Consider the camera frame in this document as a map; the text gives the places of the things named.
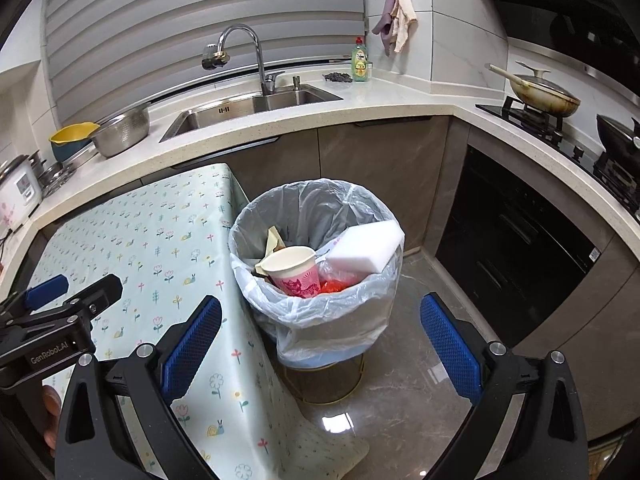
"purple towel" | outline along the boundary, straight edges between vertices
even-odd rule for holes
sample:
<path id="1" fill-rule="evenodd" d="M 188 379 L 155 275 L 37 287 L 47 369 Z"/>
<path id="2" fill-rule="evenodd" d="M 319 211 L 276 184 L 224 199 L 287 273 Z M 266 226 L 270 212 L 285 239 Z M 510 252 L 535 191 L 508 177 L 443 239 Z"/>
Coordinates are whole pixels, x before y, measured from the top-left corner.
<path id="1" fill-rule="evenodd" d="M 382 45 L 385 47 L 385 54 L 388 56 L 391 48 L 391 28 L 393 18 L 391 11 L 396 4 L 396 0 L 385 0 L 385 8 L 382 10 L 382 17 L 378 24 L 371 30 L 374 34 L 379 34 Z"/>

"table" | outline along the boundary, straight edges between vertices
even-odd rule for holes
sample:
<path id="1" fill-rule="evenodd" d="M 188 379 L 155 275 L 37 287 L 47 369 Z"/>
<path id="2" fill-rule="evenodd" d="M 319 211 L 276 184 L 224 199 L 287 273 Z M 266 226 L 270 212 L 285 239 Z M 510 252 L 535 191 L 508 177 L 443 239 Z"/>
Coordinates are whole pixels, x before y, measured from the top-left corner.
<path id="1" fill-rule="evenodd" d="M 93 322 L 100 359 L 156 343 L 214 295 L 223 310 L 220 332 L 187 394 L 172 404 L 187 436 L 222 480 L 339 479 L 369 446 L 351 431 L 327 433 L 304 419 L 274 373 L 229 263 L 228 231 L 245 205 L 226 164 L 149 184 L 63 225 L 30 286 L 62 273 L 68 297 L 109 273 L 120 277 L 121 300 Z M 71 372 L 44 382 L 63 397 Z M 120 403 L 145 468 L 164 478 L 130 400 Z"/>

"green dish soap bottle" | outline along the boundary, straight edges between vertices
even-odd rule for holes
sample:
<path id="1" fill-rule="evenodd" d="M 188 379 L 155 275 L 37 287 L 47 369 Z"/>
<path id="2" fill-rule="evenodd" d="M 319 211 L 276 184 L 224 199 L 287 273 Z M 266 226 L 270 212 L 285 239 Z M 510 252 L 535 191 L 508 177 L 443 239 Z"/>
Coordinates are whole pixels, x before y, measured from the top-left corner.
<path id="1" fill-rule="evenodd" d="M 362 38 L 356 38 L 356 46 L 351 51 L 351 76 L 354 81 L 366 81 L 367 77 L 367 47 Z"/>

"human hand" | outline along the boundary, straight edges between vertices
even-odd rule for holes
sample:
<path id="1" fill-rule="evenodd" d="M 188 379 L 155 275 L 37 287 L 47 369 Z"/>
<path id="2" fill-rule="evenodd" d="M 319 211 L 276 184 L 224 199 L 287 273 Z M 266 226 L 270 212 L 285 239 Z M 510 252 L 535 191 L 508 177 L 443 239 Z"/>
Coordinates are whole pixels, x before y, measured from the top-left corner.
<path id="1" fill-rule="evenodd" d="M 42 386 L 42 400 L 44 402 L 45 409 L 49 412 L 49 424 L 44 432 L 44 441 L 50 448 L 49 452 L 51 453 L 51 456 L 55 457 L 62 400 L 60 399 L 58 392 L 48 384 L 43 384 Z"/>

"pink paper cup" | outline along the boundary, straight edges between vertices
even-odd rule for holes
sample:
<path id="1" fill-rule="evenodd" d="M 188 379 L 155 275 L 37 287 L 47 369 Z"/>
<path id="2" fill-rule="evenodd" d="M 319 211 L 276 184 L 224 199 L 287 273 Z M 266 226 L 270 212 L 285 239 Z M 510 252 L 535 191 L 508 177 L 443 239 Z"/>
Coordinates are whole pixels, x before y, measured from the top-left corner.
<path id="1" fill-rule="evenodd" d="M 311 247 L 286 247 L 267 256 L 260 266 L 288 296 L 312 298 L 320 293 L 316 252 Z"/>

